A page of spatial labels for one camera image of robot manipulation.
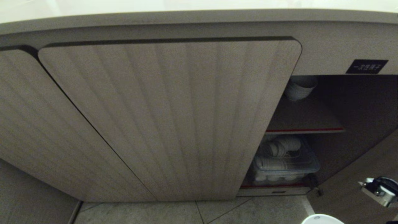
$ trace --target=stacked white bowl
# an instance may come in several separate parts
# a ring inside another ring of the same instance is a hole
[[[262,143],[259,155],[270,155],[272,157],[283,158],[288,151],[297,151],[301,147],[300,138],[293,135],[282,135],[273,141]]]
[[[261,142],[272,141],[272,140],[274,140],[276,137],[278,137],[278,135],[266,134],[266,135],[263,136],[263,139],[261,140]]]
[[[265,181],[267,180],[267,177],[269,177],[269,174],[267,174],[267,172],[263,170],[272,171],[272,170],[288,169],[287,163],[282,159],[256,157],[255,163],[257,165],[255,170],[256,174],[254,177],[256,181]]]
[[[315,76],[292,76],[284,94],[291,101],[301,100],[306,98],[317,84],[318,80]]]

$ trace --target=gray tile floor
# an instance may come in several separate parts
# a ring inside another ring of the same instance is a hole
[[[306,196],[229,201],[83,203],[74,224],[300,224],[314,214]]]

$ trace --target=beige cabinet door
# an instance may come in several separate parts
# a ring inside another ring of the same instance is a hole
[[[159,200],[234,198],[301,53],[294,40],[46,47],[39,58]]]
[[[385,224],[398,215],[397,208],[385,208],[361,191],[358,181],[379,176],[398,180],[398,130],[355,162],[332,176],[317,191],[308,193],[316,213],[328,214],[345,224]]]
[[[155,200],[37,60],[0,51],[0,158],[83,201]]]

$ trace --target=shelf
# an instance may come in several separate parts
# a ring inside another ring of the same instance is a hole
[[[315,97],[296,102],[282,96],[266,134],[310,134],[344,132],[333,113]]]
[[[305,195],[310,190],[302,183],[289,186],[252,186],[245,178],[236,196]]]

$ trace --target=plastic container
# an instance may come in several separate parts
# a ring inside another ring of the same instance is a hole
[[[301,147],[285,157],[258,153],[253,160],[251,172],[254,185],[291,185],[299,182],[305,175],[319,171],[320,164],[302,135],[298,135]]]

